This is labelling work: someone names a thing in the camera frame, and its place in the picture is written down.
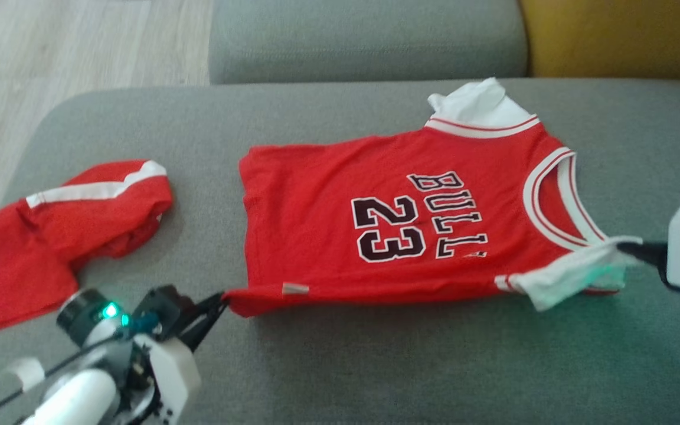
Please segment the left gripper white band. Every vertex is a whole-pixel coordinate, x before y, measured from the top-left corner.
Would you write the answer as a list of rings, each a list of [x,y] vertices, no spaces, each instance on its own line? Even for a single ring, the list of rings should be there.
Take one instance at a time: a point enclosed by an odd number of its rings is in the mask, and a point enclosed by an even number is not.
[[[174,288],[150,290],[133,312],[84,289],[60,308],[57,325],[81,349],[55,382],[55,420],[68,424],[140,424],[180,420],[199,392],[192,355],[228,309],[225,292],[195,304]]]

